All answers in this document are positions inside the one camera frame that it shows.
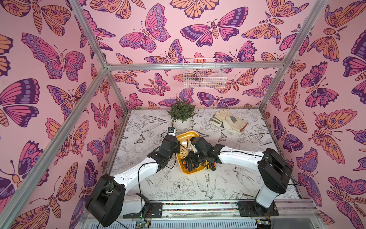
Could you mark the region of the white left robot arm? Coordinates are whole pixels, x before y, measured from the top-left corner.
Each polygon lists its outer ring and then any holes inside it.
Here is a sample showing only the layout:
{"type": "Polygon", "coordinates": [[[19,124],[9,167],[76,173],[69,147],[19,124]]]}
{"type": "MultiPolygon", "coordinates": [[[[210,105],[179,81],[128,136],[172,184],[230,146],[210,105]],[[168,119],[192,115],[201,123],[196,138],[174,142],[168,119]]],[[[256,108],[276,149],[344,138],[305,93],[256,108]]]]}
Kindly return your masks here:
{"type": "Polygon", "coordinates": [[[167,135],[162,144],[135,167],[115,176],[104,174],[88,198],[86,209],[103,227],[112,225],[122,212],[126,194],[166,167],[171,157],[180,153],[180,147],[175,136],[167,135]]]}

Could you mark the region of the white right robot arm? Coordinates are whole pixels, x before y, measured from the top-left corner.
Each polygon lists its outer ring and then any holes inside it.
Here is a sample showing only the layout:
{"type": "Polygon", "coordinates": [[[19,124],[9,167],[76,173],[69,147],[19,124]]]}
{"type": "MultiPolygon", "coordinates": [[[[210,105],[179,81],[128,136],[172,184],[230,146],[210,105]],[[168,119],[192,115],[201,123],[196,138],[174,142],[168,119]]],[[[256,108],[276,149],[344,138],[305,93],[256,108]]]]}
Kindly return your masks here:
{"type": "Polygon", "coordinates": [[[274,200],[286,192],[293,170],[275,150],[251,152],[221,144],[212,146],[202,137],[193,138],[182,148],[184,156],[179,162],[187,172],[200,167],[214,169],[216,164],[232,164],[257,171],[263,185],[252,202],[241,201],[236,207],[242,217],[277,215],[274,200]]]}

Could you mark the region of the yellow plastic storage tray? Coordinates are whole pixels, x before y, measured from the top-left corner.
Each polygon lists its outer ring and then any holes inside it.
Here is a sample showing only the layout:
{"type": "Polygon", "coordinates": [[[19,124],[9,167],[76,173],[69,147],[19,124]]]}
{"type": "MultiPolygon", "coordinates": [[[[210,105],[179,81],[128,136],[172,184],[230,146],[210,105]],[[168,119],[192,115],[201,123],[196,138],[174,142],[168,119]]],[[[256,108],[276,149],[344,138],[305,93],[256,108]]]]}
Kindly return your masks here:
{"type": "Polygon", "coordinates": [[[193,138],[199,137],[199,134],[194,131],[189,131],[178,135],[176,138],[181,144],[180,153],[177,155],[177,161],[181,171],[186,175],[192,175],[206,169],[207,162],[204,165],[198,165],[198,167],[193,166],[192,171],[189,171],[187,163],[184,163],[184,159],[189,156],[189,152],[193,151],[193,145],[191,145],[191,140],[193,138]]]}

